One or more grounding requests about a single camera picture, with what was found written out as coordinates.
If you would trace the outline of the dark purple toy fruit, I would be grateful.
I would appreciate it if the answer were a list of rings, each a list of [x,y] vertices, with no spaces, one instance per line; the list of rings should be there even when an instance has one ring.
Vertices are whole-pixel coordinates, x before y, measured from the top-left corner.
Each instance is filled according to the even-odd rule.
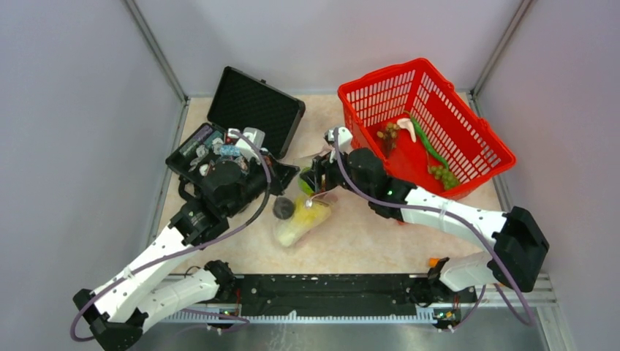
[[[272,213],[280,220],[287,220],[295,213],[295,203],[287,197],[277,197],[273,203]]]

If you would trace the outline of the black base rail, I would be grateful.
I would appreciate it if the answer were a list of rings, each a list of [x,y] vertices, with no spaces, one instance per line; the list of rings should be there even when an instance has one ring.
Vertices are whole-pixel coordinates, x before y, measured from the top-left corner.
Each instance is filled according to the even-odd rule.
[[[474,303],[475,289],[453,292],[426,275],[391,274],[247,274],[237,276],[203,305],[226,306],[243,317],[434,316],[431,307]]]

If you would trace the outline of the green toy grape bunch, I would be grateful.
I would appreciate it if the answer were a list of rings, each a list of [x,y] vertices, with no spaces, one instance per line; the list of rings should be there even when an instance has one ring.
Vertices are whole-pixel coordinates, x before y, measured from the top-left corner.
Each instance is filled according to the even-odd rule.
[[[428,172],[442,184],[445,191],[451,190],[460,184],[456,176],[442,165],[430,166]]]

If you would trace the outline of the green toy apple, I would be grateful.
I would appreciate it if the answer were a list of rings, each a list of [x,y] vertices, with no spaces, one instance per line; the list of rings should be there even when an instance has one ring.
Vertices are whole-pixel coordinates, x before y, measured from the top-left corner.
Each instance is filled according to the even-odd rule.
[[[314,171],[310,167],[305,167],[301,170],[298,178],[298,186],[302,193],[312,196],[316,193]]]

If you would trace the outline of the yellow toy cabbage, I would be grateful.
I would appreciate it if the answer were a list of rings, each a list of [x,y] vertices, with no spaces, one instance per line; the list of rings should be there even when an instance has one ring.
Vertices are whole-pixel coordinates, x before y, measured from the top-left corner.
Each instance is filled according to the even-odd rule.
[[[295,213],[287,220],[276,219],[273,227],[273,234],[276,241],[283,247],[295,245],[305,234],[321,225],[331,214],[332,209],[329,203],[321,200],[314,200],[311,197],[301,194],[294,200]]]

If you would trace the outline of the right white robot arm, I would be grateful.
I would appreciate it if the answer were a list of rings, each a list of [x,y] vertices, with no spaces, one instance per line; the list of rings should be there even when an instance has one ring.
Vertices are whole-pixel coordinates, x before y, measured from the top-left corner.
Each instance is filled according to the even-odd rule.
[[[484,284],[502,284],[517,293],[534,289],[550,245],[527,209],[488,211],[388,175],[370,149],[347,151],[352,133],[346,127],[329,129],[324,139],[330,153],[317,157],[311,171],[325,182],[325,190],[341,187],[365,199],[381,217],[432,227],[481,248],[439,261],[428,282],[434,299],[448,301],[460,290]]]

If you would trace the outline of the blue poker chip roll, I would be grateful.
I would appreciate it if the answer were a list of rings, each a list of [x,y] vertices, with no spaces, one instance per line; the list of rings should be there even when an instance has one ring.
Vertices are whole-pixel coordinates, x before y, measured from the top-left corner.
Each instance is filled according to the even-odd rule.
[[[239,157],[241,156],[241,150],[235,145],[224,144],[219,148],[219,154],[221,156]]]

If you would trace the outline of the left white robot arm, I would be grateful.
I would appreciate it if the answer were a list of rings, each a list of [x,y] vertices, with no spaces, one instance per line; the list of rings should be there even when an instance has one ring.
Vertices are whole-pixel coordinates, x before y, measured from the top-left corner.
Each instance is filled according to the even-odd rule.
[[[167,158],[180,178],[181,209],[148,247],[110,281],[77,292],[73,301],[91,338],[104,350],[128,350],[159,321],[214,299],[225,302],[234,293],[234,276],[226,263],[213,261],[167,286],[162,280],[182,262],[251,225],[237,228],[229,220],[254,200],[261,203],[284,194],[299,167],[279,162],[263,145],[263,131],[221,129],[202,124]]]

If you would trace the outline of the clear zip top bag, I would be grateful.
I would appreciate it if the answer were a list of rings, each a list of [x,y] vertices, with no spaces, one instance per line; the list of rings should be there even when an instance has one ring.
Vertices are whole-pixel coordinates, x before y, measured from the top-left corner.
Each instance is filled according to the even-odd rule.
[[[273,204],[276,218],[273,234],[283,247],[294,246],[305,234],[320,226],[333,213],[339,201],[332,190],[325,189],[325,177],[314,177],[320,161],[329,160],[333,147],[325,146],[316,154],[298,158],[294,165],[300,168],[285,193]]]

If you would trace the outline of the brown toy grape bunch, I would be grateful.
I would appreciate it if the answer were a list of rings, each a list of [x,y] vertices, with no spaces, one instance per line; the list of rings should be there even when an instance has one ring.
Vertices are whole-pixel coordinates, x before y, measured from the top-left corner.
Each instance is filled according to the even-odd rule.
[[[399,130],[400,127],[392,122],[387,122],[377,130],[376,136],[379,138],[382,151],[386,156],[389,156],[391,151],[396,148]]]

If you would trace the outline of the red plastic basket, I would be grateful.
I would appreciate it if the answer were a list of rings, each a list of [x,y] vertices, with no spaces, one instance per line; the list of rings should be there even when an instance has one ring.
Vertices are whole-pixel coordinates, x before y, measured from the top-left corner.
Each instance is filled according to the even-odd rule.
[[[426,58],[394,64],[337,90],[353,148],[386,171],[460,200],[516,163],[513,152]]]

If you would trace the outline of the green toy chili pepper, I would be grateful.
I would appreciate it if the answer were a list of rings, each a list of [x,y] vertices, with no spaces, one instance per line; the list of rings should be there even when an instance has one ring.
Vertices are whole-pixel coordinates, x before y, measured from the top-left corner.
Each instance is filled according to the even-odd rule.
[[[421,125],[419,124],[419,122],[417,121],[417,119],[413,116],[413,114],[407,110],[404,111],[409,118],[411,118],[414,126],[415,126],[415,131],[417,134],[417,137],[420,139],[421,143],[423,144],[425,150],[429,153],[430,156],[432,156],[433,158],[435,158],[441,165],[443,165],[445,168],[449,168],[449,165],[447,163],[447,160],[441,156],[437,150],[432,146],[430,140],[428,139],[427,134],[423,131]]]

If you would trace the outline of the black poker chip case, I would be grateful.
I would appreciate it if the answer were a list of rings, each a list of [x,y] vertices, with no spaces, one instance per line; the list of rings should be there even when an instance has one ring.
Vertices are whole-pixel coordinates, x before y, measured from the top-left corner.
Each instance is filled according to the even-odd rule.
[[[225,67],[216,89],[207,121],[202,123],[184,142],[174,150],[166,165],[179,176],[178,193],[185,201],[200,196],[203,176],[200,166],[206,149],[212,140],[224,138],[230,128],[243,131],[253,127],[265,133],[262,147],[271,153],[270,166],[276,175],[272,177],[271,193],[280,195],[293,180],[295,171],[279,163],[289,150],[303,114],[305,103],[284,93],[264,80],[258,80],[233,67]]]

